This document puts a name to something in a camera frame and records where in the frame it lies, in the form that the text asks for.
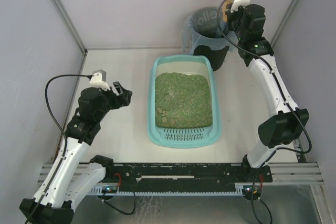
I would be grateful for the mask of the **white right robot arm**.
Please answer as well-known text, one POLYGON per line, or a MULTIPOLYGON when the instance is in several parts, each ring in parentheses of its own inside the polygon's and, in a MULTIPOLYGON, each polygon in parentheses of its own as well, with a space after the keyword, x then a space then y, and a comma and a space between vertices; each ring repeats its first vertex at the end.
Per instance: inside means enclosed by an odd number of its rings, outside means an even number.
MULTIPOLYGON (((309 119, 308 111, 300 109, 290 96, 277 69, 273 50, 262 36, 264 12, 264 8, 256 4, 230 4, 225 12, 221 8, 217 10, 218 16, 228 17, 228 29, 238 38, 235 47, 259 81, 269 112, 268 120, 258 128, 258 143, 244 156, 241 163, 246 174, 266 168, 276 151, 287 150, 293 140, 306 132, 305 124, 309 119)), ((204 56, 175 55, 157 58, 149 78, 147 131, 150 140, 159 146, 171 148, 196 148, 214 143, 221 131, 217 112, 219 100, 214 83, 214 72, 204 56), (178 129, 176 126, 157 125, 156 80, 159 76, 172 72, 186 76, 199 73, 206 78, 212 103, 211 126, 178 129)))

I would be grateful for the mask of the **orange litter scoop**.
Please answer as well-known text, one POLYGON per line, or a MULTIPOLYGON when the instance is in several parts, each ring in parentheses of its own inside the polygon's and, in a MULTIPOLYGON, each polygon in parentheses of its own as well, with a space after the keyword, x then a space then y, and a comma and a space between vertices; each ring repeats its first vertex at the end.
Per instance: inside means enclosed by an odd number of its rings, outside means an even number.
POLYGON ((222 6, 223 22, 227 22, 227 14, 230 12, 233 0, 225 0, 222 6))

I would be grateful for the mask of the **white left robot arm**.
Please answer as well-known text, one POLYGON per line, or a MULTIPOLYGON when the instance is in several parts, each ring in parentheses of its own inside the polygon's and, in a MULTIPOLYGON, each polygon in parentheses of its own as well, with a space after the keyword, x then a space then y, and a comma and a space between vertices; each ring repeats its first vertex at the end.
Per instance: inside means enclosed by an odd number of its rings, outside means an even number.
POLYGON ((72 181, 82 157, 101 129, 103 118, 111 110, 128 106, 132 95, 119 82, 111 87, 99 84, 82 90, 52 168, 34 196, 24 198, 19 206, 27 222, 71 223, 89 190, 102 180, 116 177, 113 159, 96 155, 86 171, 72 181))

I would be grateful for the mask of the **teal cat litter box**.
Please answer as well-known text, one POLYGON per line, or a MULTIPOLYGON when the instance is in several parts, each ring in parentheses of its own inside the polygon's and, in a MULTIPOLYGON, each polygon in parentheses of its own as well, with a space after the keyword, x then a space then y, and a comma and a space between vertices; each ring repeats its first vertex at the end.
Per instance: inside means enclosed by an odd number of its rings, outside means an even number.
POLYGON ((149 79, 147 131, 170 148, 197 148, 221 135, 214 72, 204 56, 159 57, 149 79))

